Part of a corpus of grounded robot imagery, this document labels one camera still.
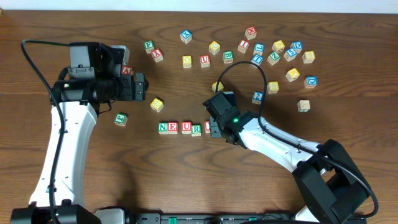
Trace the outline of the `green R wooden block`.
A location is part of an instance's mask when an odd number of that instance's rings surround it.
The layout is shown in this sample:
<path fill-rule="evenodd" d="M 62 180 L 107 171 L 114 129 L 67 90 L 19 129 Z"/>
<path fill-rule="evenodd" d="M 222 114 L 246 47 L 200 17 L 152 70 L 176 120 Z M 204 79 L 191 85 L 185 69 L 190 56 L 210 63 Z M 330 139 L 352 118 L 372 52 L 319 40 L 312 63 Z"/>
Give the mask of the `green R wooden block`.
<path fill-rule="evenodd" d="M 194 124 L 192 126 L 191 135 L 192 135 L 192 137 L 201 136 L 201 125 L 200 124 Z"/>

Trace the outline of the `red E wooden block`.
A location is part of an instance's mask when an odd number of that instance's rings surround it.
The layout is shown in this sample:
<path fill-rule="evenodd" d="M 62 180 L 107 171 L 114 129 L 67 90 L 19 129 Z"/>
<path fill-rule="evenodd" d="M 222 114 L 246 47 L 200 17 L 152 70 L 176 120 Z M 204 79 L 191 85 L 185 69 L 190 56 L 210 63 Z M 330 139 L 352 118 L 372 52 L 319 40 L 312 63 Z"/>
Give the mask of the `red E wooden block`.
<path fill-rule="evenodd" d="M 178 133 L 178 123 L 177 122 L 168 122 L 167 123 L 167 132 L 168 132 L 168 134 L 177 134 Z"/>

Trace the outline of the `green N wooden block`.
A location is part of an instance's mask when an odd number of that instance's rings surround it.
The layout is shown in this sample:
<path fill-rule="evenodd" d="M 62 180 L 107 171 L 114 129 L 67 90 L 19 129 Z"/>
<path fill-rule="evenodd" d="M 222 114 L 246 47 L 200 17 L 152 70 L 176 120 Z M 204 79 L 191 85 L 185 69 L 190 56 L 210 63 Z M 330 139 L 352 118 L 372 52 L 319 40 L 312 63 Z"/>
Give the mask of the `green N wooden block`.
<path fill-rule="evenodd" d="M 168 134 L 168 123 L 159 123 L 158 132 L 159 134 Z"/>

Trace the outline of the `yellow S wooden block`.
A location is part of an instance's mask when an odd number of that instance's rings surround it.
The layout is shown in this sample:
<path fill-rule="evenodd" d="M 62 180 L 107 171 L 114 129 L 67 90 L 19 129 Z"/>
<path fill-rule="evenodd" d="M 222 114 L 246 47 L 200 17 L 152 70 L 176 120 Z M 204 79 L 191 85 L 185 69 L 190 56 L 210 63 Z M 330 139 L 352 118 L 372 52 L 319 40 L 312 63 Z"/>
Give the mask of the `yellow S wooden block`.
<path fill-rule="evenodd" d="M 277 81 L 269 82 L 267 84 L 267 92 L 268 94 L 275 94 L 279 91 L 279 83 Z"/>

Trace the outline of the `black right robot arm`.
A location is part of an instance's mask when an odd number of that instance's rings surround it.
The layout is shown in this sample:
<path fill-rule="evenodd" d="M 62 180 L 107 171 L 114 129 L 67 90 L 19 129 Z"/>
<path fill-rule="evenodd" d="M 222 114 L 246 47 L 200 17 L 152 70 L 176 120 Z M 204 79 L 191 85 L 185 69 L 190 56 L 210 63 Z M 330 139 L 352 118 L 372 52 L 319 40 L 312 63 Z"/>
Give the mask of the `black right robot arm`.
<path fill-rule="evenodd" d="M 231 92 L 216 93 L 203 106 L 215 122 L 211 130 L 226 142 L 259 152 L 292 173 L 305 206 L 295 215 L 275 214 L 291 223 L 366 223 L 355 211 L 374 194 L 345 148 L 297 138 L 263 117 L 240 113 Z"/>

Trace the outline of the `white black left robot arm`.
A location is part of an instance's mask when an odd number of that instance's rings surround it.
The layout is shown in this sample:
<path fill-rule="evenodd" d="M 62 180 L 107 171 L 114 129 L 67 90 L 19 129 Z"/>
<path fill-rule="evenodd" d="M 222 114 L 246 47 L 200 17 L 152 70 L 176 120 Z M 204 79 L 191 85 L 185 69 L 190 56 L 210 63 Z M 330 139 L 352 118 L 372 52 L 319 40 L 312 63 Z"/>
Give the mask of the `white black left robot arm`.
<path fill-rule="evenodd" d="M 149 82 L 128 66 L 129 49 L 98 42 L 67 44 L 70 66 L 50 86 L 37 66 L 31 67 L 49 92 L 52 127 L 40 179 L 26 208 L 15 208 L 11 223 L 135 223 L 122 207 L 85 208 L 83 181 L 88 145 L 100 106 L 115 101 L 143 101 Z"/>

